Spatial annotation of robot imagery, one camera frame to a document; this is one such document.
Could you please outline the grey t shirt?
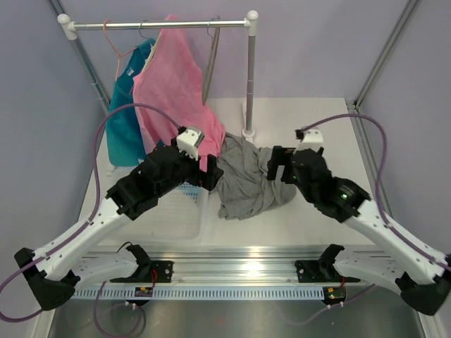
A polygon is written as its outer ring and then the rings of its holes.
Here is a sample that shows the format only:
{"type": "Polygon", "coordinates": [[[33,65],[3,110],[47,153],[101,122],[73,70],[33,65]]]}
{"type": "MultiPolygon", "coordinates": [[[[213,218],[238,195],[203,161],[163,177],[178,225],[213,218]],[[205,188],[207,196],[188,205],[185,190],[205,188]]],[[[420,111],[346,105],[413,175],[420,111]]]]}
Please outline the grey t shirt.
{"type": "Polygon", "coordinates": [[[226,134],[221,146],[218,167],[223,176],[216,185],[221,202],[218,217],[245,220],[292,201],[296,188],[280,181],[268,180],[268,162],[272,148],[256,147],[242,137],[226,134]]]}

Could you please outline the beige hanger with metal hook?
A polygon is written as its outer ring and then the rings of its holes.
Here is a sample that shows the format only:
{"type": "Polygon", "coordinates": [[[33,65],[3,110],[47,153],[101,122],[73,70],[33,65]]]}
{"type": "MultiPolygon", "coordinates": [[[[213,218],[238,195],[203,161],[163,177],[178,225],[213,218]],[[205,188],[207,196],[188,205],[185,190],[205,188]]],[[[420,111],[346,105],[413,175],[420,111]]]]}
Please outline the beige hanger with metal hook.
{"type": "Polygon", "coordinates": [[[214,33],[211,34],[209,32],[209,27],[207,28],[207,35],[211,38],[211,48],[209,53],[209,60],[206,66],[206,70],[204,71],[204,76],[202,80],[202,105],[205,106],[207,103],[207,99],[209,97],[209,90],[211,87],[211,81],[213,78],[214,67],[216,64],[216,56],[218,51],[218,44],[220,38],[219,27],[214,28],[214,33]]]}

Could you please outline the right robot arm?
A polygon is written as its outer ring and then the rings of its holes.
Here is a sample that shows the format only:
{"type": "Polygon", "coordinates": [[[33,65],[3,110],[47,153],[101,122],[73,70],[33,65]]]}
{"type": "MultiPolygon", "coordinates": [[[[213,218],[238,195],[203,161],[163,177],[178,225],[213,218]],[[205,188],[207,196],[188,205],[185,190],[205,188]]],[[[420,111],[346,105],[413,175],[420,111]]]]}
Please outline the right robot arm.
{"type": "Polygon", "coordinates": [[[268,162],[268,179],[274,180],[282,167],[282,182],[295,185],[316,210],[358,231],[388,258],[366,257],[331,244],[315,263],[297,261],[297,268],[311,268],[315,278],[328,282],[349,277],[384,287],[399,294],[415,311],[435,315],[450,293],[450,257],[380,211],[359,185],[334,177],[322,154],[322,148],[275,146],[268,162]]]}

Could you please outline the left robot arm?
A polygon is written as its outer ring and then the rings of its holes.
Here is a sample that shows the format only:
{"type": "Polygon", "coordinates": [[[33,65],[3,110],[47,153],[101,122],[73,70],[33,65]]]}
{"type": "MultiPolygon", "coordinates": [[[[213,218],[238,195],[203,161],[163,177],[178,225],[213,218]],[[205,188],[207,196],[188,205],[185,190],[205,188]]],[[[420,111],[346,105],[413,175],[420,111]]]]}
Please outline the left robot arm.
{"type": "Polygon", "coordinates": [[[175,146],[156,148],[129,175],[119,179],[85,222],[79,222],[42,248],[23,248],[14,258],[37,303],[50,311],[76,291],[100,282],[141,282],[154,264],[138,244],[118,253],[85,260],[84,255],[116,230],[154,208],[183,183],[214,189],[223,171],[213,155],[207,169],[175,146]]]}

